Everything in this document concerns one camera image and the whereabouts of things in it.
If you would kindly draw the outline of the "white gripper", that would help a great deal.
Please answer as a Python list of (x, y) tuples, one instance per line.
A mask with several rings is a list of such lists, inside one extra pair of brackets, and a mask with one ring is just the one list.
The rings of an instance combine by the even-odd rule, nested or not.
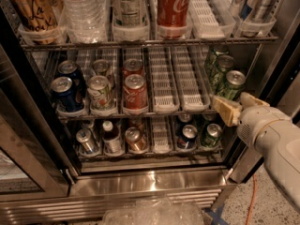
[(224, 124), (227, 127), (238, 125), (237, 135), (246, 145), (267, 153), (292, 142), (292, 119), (289, 116), (247, 92), (240, 94), (240, 103), (242, 106), (225, 97), (212, 98), (212, 107)]

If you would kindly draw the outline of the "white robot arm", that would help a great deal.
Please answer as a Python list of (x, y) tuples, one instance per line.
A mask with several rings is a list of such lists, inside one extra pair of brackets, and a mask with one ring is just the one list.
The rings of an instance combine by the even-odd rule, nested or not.
[(227, 127), (264, 159), (264, 168), (281, 194), (300, 212), (300, 128), (291, 117), (247, 92), (238, 102), (213, 96), (212, 107)]

